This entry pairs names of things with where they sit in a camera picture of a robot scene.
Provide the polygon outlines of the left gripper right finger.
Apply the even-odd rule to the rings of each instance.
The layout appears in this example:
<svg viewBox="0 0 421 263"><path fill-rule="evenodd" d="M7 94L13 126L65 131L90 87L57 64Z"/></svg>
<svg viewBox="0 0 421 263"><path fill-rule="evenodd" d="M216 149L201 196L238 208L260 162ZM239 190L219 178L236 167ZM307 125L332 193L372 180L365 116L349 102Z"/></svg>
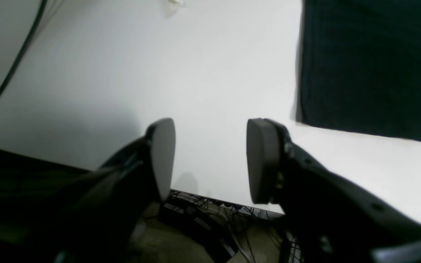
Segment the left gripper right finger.
<svg viewBox="0 0 421 263"><path fill-rule="evenodd" d="M421 224L329 171L271 119L247 121L255 204L278 204L306 263L421 263Z"/></svg>

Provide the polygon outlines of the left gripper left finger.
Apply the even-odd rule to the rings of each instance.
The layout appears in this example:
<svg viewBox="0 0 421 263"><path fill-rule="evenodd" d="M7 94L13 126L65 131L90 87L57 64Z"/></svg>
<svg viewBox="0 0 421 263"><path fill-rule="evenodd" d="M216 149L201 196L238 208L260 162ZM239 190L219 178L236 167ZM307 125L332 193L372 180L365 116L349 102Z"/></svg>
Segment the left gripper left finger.
<svg viewBox="0 0 421 263"><path fill-rule="evenodd" d="M175 145L174 120L159 119L49 196L29 238L34 262L120 263L143 211L170 192Z"/></svg>

